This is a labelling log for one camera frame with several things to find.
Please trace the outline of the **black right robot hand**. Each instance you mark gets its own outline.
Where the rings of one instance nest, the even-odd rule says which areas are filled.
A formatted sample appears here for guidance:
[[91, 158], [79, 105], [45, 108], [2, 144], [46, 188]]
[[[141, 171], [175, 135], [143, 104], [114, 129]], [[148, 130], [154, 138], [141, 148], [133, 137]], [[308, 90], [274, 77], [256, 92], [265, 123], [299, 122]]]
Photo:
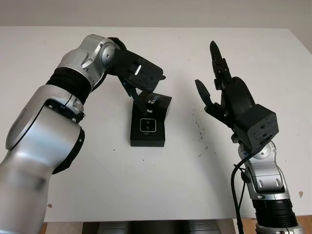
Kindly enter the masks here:
[[252, 108], [255, 102], [245, 82], [239, 77], [231, 76], [227, 62], [214, 41], [210, 43], [210, 53], [215, 75], [214, 85], [221, 91], [221, 103], [211, 101], [210, 93], [200, 80], [195, 80], [195, 84], [205, 104], [205, 112], [233, 128], [235, 119]]

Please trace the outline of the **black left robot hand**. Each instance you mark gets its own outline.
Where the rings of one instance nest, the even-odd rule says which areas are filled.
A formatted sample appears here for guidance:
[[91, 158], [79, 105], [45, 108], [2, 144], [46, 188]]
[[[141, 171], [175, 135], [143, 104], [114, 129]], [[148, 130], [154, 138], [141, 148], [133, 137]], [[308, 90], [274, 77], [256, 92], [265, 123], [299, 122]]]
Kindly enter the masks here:
[[127, 92], [128, 96], [132, 97], [135, 105], [137, 106], [137, 108], [141, 111], [141, 113], [146, 116], [148, 114], [147, 112], [147, 108], [144, 105], [144, 103], [140, 100], [137, 92], [136, 92], [136, 88], [134, 86], [132, 86], [131, 84], [129, 84], [125, 79], [123, 79], [122, 77], [118, 76], [118, 79], [120, 80], [123, 88], [125, 89], [125, 91]]

